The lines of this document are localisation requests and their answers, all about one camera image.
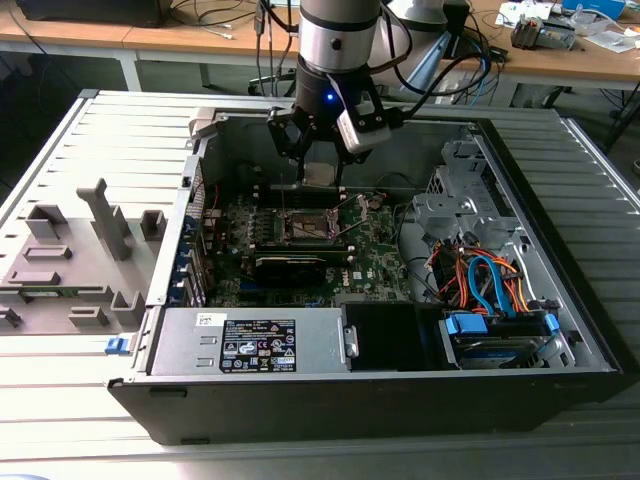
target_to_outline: green circuit board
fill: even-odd
[[[212,307],[335,307],[344,301],[409,300],[409,283],[394,244],[390,205],[369,209],[367,221],[341,237],[343,243],[355,247],[353,261],[348,267],[329,267],[322,284],[306,288],[258,287],[246,273],[246,264],[252,258],[247,253],[251,250],[251,240],[245,229],[251,214],[255,215],[259,210],[238,200],[224,207],[223,212],[227,245],[211,253],[216,278],[216,288],[209,301]],[[298,215],[317,215],[319,212],[322,210],[297,211]],[[357,203],[339,210],[343,231],[360,220],[361,209]],[[276,236],[279,222],[277,218],[274,220]],[[309,232],[311,234],[316,235],[313,230]]]

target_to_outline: power supply label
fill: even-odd
[[[222,373],[296,371],[295,320],[226,320]]]

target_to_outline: wooden table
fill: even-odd
[[[181,25],[168,20],[161,29],[145,29],[115,25],[95,25],[70,22],[27,21],[14,0],[1,0],[13,5],[17,20],[50,54],[80,55],[115,58],[120,61],[129,90],[141,90],[136,62],[155,60],[227,65],[255,65],[256,38],[253,18],[232,22],[233,40],[214,35],[201,27]],[[612,53],[582,38],[571,51],[525,51],[511,46],[511,29],[496,27],[496,9],[500,0],[473,0],[475,17],[481,31],[491,39],[491,44],[509,51],[507,65],[500,77],[500,88],[494,104],[508,105],[519,83],[563,85],[590,88],[630,90],[640,80],[640,53],[632,50],[622,54]],[[199,12],[209,8],[224,8],[237,4],[230,0],[198,0]],[[254,11],[255,5],[246,2],[233,11],[218,12],[207,17],[209,21],[225,21],[242,13]],[[286,16],[285,9],[278,9]],[[195,23],[192,5],[185,5],[176,16],[186,23]],[[294,22],[298,15],[295,12]],[[625,14],[621,21],[638,20],[640,15]],[[280,57],[287,42],[286,34],[274,25],[274,56]],[[0,11],[0,51],[39,53],[37,47],[16,26],[6,11]],[[285,67],[295,66],[297,40],[287,55]],[[266,35],[262,38],[261,56],[267,65]],[[467,69],[475,69],[473,63]]]
[[[508,50],[507,64],[492,105],[509,106],[520,83],[632,90],[640,81],[640,51],[613,53],[577,37],[572,50],[521,50],[511,46],[512,29],[495,25],[499,0],[473,0],[474,17],[490,44]],[[640,14],[625,11],[620,22],[637,22]],[[472,20],[467,25],[475,28]]]

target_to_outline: metal table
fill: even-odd
[[[55,196],[65,215],[88,216],[86,206],[64,192],[75,191],[91,172],[106,178],[110,201],[119,203],[126,217],[137,218],[147,208],[169,214],[191,151],[187,122],[193,109],[266,110],[274,104],[273,99],[157,93],[85,92],[84,97],[0,209],[2,275],[29,234],[23,221],[29,203]],[[448,106],[425,113],[493,121],[640,356],[640,200],[577,125],[547,110]],[[0,337],[0,460],[5,462],[0,473],[51,479],[640,475],[638,386],[606,404],[565,412],[526,434],[163,447],[104,388],[110,369],[130,362],[105,357],[107,338]]]

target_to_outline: blue cable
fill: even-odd
[[[476,42],[474,42],[474,43],[475,43],[475,47],[478,49],[478,51],[479,51],[480,53],[483,53],[483,52],[482,52],[482,47],[481,47],[480,45],[478,45]],[[483,60],[483,62],[484,62],[484,68],[485,68],[485,69],[487,69],[488,67],[490,67],[490,65],[487,65],[487,62],[486,62],[486,61],[484,61],[484,60]],[[484,77],[484,78],[482,79],[482,81],[480,82],[480,85],[478,86],[478,90],[476,91],[476,98],[474,98],[474,99],[473,99],[473,101],[471,102],[471,106],[472,106],[472,107],[476,104],[476,102],[477,102],[477,101],[478,101],[478,99],[480,98],[480,95],[482,94],[482,90],[484,89],[484,81],[486,80],[486,78],[487,78],[487,77]]]
[[[478,91],[476,92],[476,97],[473,99],[473,101],[471,102],[471,106],[473,107],[476,102],[478,101],[478,99],[480,98],[480,94],[482,93],[482,90],[484,89],[484,78],[482,79],[482,81],[480,82],[480,86],[478,87]]]
[[[507,314],[508,318],[514,318],[516,316],[516,312],[511,308],[511,302],[509,302],[509,298],[504,294],[504,290],[502,289],[502,279],[500,278],[500,269],[498,266],[491,260],[489,257],[485,257],[484,255],[480,255],[469,263],[469,290],[471,290],[471,294],[482,304],[484,308],[487,309],[487,313],[489,315],[494,314],[493,307],[487,300],[480,295],[478,292],[478,287],[476,286],[476,266],[480,262],[485,262],[489,265],[489,270],[491,270],[491,275],[493,276],[493,285],[496,290],[496,298],[498,299],[498,305],[500,305],[500,310]]]

